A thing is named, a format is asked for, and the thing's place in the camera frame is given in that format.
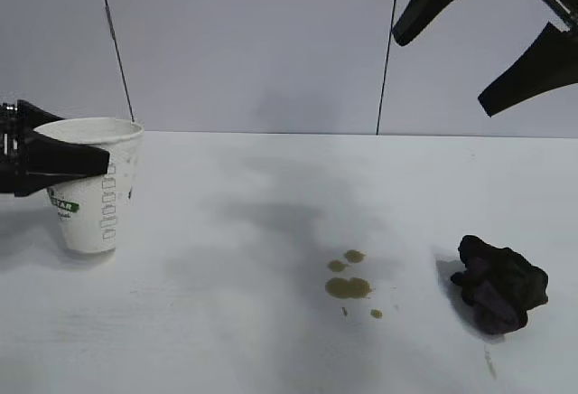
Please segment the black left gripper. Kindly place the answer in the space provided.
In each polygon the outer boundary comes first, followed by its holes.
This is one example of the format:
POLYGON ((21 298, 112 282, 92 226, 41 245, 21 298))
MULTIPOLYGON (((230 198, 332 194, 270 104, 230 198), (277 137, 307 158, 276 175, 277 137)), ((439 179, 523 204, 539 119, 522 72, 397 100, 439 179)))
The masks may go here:
POLYGON ((25 197, 107 173, 108 151, 24 131, 61 120, 23 99, 1 104, 1 193, 25 197))

